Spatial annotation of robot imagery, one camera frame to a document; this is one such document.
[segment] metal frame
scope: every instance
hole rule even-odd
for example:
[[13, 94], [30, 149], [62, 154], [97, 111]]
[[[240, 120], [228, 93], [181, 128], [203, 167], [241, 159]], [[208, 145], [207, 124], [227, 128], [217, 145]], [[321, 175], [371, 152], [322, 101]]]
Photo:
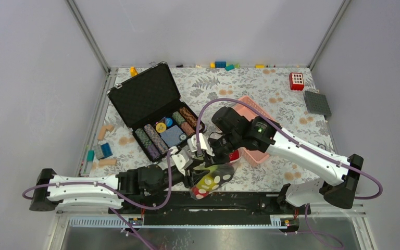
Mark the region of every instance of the metal frame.
[[336, 12], [335, 17], [333, 18], [332, 22], [329, 25], [329, 28], [327, 29], [323, 40], [320, 43], [320, 46], [318, 47], [317, 51], [315, 52], [312, 60], [310, 61], [310, 64], [308, 68], [312, 71], [315, 67], [315, 64], [317, 63], [318, 59], [321, 56], [321, 53], [324, 51], [327, 42], [329, 41], [330, 37], [332, 36], [333, 32], [338, 26], [338, 23], [340, 23], [341, 18], [343, 17], [344, 13], [347, 10], [347, 7], [349, 4], [352, 2], [352, 0], [343, 0], [343, 3], [341, 4], [340, 8]]
[[[312, 204], [312, 214], [308, 216], [309, 219], [312, 218], [339, 218], [339, 217], [349, 217], [352, 220], [352, 223], [355, 228], [355, 233], [358, 237], [358, 241], [360, 244], [361, 249], [363, 250], [371, 250], [371, 249], [377, 249], [376, 243], [373, 239], [373, 236], [370, 234], [370, 225], [367, 220], [367, 215], [365, 213], [364, 207], [360, 202], [355, 202], [354, 207], [351, 210], [343, 210], [339, 209], [336, 207], [333, 207], [330, 204], [327, 203], [315, 203]], [[124, 217], [137, 217], [138, 215], [123, 215]], [[64, 212], [63, 214], [56, 215], [55, 217], [55, 224], [53, 225], [55, 232], [54, 234], [51, 234], [48, 238], [49, 243], [46, 249], [48, 250], [60, 250], [62, 247], [62, 244], [65, 239], [65, 234], [70, 226], [70, 219], [76, 219], [76, 218], [111, 218], [111, 217], [117, 217], [116, 215], [111, 215], [107, 213], [107, 210], [105, 209], [104, 212], [101, 210], [98, 211], [68, 211]], [[287, 215], [278, 215], [275, 216], [276, 218], [288, 218], [290, 216]], [[178, 228], [179, 226], [175, 227], [168, 227], [168, 226], [161, 226], [161, 227], [150, 227], [150, 228]], [[194, 228], [221, 228], [218, 226], [180, 226], [180, 228], [186, 228], [186, 229], [194, 229]], [[235, 226], [226, 226], [222, 228], [245, 228], [241, 225], [235, 225]], [[263, 226], [251, 226], [253, 229], [261, 229]]]
[[71, 13], [73, 14], [74, 18], [76, 19], [76, 23], [79, 25], [79, 28], [82, 30], [82, 33], [86, 40], [88, 41], [91, 50], [93, 51], [94, 55], [96, 56], [97, 60], [101, 64], [101, 67], [104, 69], [106, 73], [109, 73], [110, 67], [108, 63], [106, 62], [101, 49], [99, 46], [97, 46], [96, 40], [94, 40], [93, 35], [91, 34], [91, 31], [88, 28], [88, 25], [86, 25], [85, 19], [83, 19], [82, 14], [79, 11], [79, 8], [77, 7], [77, 4], [74, 2], [74, 0], [65, 0], [67, 3], [68, 7], [70, 8]]
[[114, 82], [116, 81], [117, 77], [117, 68], [112, 69], [109, 74], [107, 74], [107, 78], [103, 86], [101, 87], [101, 92], [97, 99], [97, 106], [94, 110], [93, 119], [91, 120], [91, 127], [87, 133], [86, 143], [83, 147], [81, 157], [79, 158], [79, 165], [77, 167], [76, 173], [74, 176], [79, 176], [79, 173], [85, 168], [85, 165], [82, 165], [82, 162], [85, 162], [86, 155], [88, 150], [93, 148], [94, 142], [96, 141], [95, 134], [101, 129], [104, 117], [108, 107], [108, 98], [106, 96], [106, 91], [114, 86]]

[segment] toy block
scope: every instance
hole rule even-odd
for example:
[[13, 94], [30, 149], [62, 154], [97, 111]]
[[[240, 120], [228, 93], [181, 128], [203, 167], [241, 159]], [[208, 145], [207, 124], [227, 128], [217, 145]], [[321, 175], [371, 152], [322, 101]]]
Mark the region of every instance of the toy block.
[[235, 68], [235, 66], [234, 65], [229, 65], [229, 66], [226, 66], [224, 69], [226, 70], [226, 71], [229, 71], [229, 70], [232, 70], [232, 69], [234, 69]]
[[289, 74], [289, 84], [291, 90], [303, 90], [304, 89], [304, 78], [302, 73], [292, 72]]
[[106, 131], [112, 132], [114, 130], [114, 126], [112, 124], [102, 126], [101, 130], [99, 131], [99, 135], [97, 136], [97, 139], [99, 141], [103, 140], [105, 138]]
[[93, 150], [89, 150], [88, 154], [86, 156], [86, 161], [93, 161], [94, 160], [94, 151]]
[[216, 68], [225, 68], [226, 67], [226, 62], [225, 61], [216, 61], [215, 62], [215, 67]]
[[110, 124], [110, 125], [106, 125], [106, 130], [108, 130], [109, 132], [112, 132], [114, 130], [114, 125]]
[[99, 161], [99, 166], [115, 166], [117, 159], [104, 159]]
[[102, 144], [101, 149], [102, 149], [102, 153], [104, 154], [104, 157], [102, 159], [105, 159], [105, 158], [113, 155], [108, 143]]
[[137, 76], [137, 70], [134, 67], [131, 67], [130, 73], [131, 73], [131, 77]]
[[103, 154], [103, 151], [102, 151], [102, 148], [101, 148], [100, 145], [94, 146], [94, 154], [96, 155], [96, 158], [97, 158], [98, 160], [104, 158], [104, 154]]
[[304, 102], [309, 113], [324, 115], [326, 117], [332, 115], [325, 95], [306, 90], [304, 92]]

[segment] pink basket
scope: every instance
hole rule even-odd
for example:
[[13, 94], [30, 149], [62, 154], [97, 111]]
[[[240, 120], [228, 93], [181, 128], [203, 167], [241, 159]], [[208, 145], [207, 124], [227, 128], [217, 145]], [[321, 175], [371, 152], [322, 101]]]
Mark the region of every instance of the pink basket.
[[[249, 106], [255, 108], [258, 112], [266, 116], [267, 118], [274, 120], [264, 109], [262, 109], [254, 100], [252, 100], [249, 96], [245, 95], [239, 98], [239, 101], [242, 101]], [[237, 104], [234, 106], [235, 111], [240, 115], [246, 117], [248, 120], [252, 120], [258, 115], [252, 112], [252, 110], [246, 108], [241, 104]], [[268, 154], [262, 153], [260, 151], [249, 151], [243, 148], [243, 157], [253, 166], [257, 166], [258, 164], [266, 161], [269, 158]]]

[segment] open case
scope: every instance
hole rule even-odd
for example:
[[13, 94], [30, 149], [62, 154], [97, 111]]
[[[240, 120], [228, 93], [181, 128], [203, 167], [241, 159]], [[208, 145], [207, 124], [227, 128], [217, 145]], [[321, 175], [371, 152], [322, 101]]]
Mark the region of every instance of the open case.
[[179, 89], [165, 62], [116, 84], [107, 95], [151, 161], [164, 158], [172, 146], [186, 145], [195, 134], [198, 116], [180, 100]]

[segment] white wall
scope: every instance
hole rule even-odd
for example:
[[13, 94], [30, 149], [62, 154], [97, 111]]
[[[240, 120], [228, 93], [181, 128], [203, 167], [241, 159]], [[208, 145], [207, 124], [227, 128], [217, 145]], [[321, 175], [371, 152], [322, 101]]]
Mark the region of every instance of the white wall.
[[342, 0], [76, 0], [108, 64], [308, 65]]
[[[353, 1], [314, 70], [340, 153], [384, 185], [365, 203], [379, 249], [400, 249], [400, 1]], [[375, 185], [362, 178], [362, 194]]]
[[0, 249], [41, 249], [52, 212], [21, 193], [75, 174], [104, 72], [65, 1], [0, 1]]

